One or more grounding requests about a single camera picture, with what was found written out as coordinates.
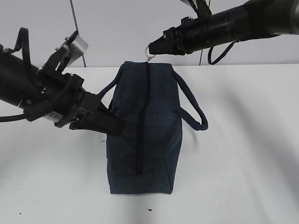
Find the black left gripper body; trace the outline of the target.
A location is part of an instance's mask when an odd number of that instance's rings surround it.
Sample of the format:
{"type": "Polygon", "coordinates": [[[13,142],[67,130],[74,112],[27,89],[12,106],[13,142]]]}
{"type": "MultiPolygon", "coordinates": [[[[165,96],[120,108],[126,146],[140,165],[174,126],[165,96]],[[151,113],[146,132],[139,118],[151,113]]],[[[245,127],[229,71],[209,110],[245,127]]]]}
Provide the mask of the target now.
{"type": "Polygon", "coordinates": [[[26,120],[45,118],[58,128],[68,124],[99,126],[96,119],[103,114],[103,104],[99,95],[83,88],[83,82],[83,78],[76,74],[37,73],[39,95],[25,107],[26,120]]]}

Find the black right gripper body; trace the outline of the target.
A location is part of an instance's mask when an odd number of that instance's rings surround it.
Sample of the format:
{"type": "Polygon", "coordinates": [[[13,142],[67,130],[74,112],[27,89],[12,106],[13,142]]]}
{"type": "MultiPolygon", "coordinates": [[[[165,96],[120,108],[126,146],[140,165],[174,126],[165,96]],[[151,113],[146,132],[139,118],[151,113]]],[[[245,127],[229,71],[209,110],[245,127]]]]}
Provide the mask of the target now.
{"type": "Polygon", "coordinates": [[[186,28],[191,21],[193,21],[192,17],[185,17],[181,19],[181,24],[178,27],[171,27],[163,31],[163,40],[169,44],[167,54],[184,56],[192,53],[187,48],[183,35],[184,28],[186,28]]]}

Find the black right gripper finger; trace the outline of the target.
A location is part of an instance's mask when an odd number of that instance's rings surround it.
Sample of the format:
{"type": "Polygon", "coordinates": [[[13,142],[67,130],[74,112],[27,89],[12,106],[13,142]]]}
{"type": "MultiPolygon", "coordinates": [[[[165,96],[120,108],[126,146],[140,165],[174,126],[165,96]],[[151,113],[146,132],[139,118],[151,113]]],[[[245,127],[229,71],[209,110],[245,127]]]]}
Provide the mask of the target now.
{"type": "Polygon", "coordinates": [[[163,36],[149,44],[149,53],[152,55],[175,56],[183,56],[185,54],[174,40],[168,40],[163,36]]]}

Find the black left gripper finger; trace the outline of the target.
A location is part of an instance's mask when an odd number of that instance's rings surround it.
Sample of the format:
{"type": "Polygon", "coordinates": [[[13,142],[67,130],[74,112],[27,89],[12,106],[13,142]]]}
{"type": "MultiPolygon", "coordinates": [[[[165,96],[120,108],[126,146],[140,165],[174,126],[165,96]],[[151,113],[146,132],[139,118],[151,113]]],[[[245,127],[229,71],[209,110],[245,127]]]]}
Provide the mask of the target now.
{"type": "Polygon", "coordinates": [[[105,129],[99,124],[97,118],[84,118],[78,121],[74,121],[69,125],[70,130],[88,130],[99,133],[107,133],[105,129]]]}
{"type": "Polygon", "coordinates": [[[120,135],[124,127],[123,121],[109,111],[88,113],[83,118],[83,130],[120,135]]]}

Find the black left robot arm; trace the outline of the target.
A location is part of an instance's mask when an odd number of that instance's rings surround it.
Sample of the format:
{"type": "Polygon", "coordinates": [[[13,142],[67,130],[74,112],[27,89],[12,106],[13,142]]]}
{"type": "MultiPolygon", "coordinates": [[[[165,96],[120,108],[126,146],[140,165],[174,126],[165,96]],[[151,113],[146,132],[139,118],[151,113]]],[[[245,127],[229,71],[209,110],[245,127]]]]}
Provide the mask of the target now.
{"type": "Polygon", "coordinates": [[[63,73],[67,54],[61,48],[41,69],[31,65],[27,73],[24,60],[1,53],[0,99],[23,110],[1,122],[46,118],[57,128],[68,125],[71,130],[121,134],[124,123],[103,105],[102,96],[86,91],[80,76],[63,73]]]}

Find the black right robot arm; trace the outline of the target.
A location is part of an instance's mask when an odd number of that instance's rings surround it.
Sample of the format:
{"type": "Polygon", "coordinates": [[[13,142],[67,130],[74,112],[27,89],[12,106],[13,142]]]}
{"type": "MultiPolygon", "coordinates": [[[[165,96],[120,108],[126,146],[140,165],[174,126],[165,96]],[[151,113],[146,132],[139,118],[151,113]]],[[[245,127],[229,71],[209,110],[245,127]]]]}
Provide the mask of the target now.
{"type": "Polygon", "coordinates": [[[148,45],[152,55],[192,54],[208,49],[208,63],[218,63],[233,45],[279,35],[298,35],[297,0],[249,0],[246,3],[212,14],[206,1],[188,0],[197,18],[185,17],[178,27],[148,45]]]}

